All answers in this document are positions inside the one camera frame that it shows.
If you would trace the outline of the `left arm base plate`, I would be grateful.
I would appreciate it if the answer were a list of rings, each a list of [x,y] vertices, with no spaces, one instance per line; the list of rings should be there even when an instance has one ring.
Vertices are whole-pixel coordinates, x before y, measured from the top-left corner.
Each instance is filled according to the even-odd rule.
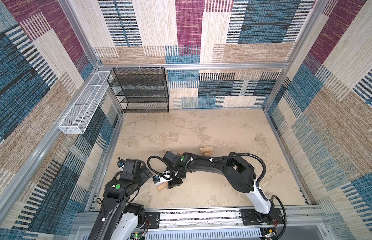
[[[146,212],[144,222],[137,226],[139,231],[159,229],[160,212]]]

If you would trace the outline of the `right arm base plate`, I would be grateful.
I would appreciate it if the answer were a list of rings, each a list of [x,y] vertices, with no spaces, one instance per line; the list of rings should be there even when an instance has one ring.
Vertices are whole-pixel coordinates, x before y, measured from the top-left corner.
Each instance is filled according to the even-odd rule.
[[[260,225],[283,225],[285,223],[284,215],[281,209],[272,208],[270,213],[261,214],[255,209],[242,209],[239,213],[240,219],[242,219],[245,226],[260,226]]]

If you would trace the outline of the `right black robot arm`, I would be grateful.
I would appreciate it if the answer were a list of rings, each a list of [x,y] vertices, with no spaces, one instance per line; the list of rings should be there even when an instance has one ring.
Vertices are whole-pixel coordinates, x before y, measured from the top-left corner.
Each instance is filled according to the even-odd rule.
[[[267,169],[260,157],[234,152],[222,157],[199,156],[192,153],[179,156],[166,152],[163,161],[170,170],[170,174],[176,178],[184,179],[187,173],[192,172],[222,174],[236,191],[246,194],[250,199],[259,221],[269,223],[274,220],[274,204],[260,187]]]

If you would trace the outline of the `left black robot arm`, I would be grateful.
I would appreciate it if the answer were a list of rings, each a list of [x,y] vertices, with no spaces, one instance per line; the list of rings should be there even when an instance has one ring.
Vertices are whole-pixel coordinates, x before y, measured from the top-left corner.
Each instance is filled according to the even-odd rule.
[[[101,209],[89,235],[90,240],[128,240],[136,228],[145,224],[145,208],[130,201],[151,177],[145,162],[127,159],[105,185]]]

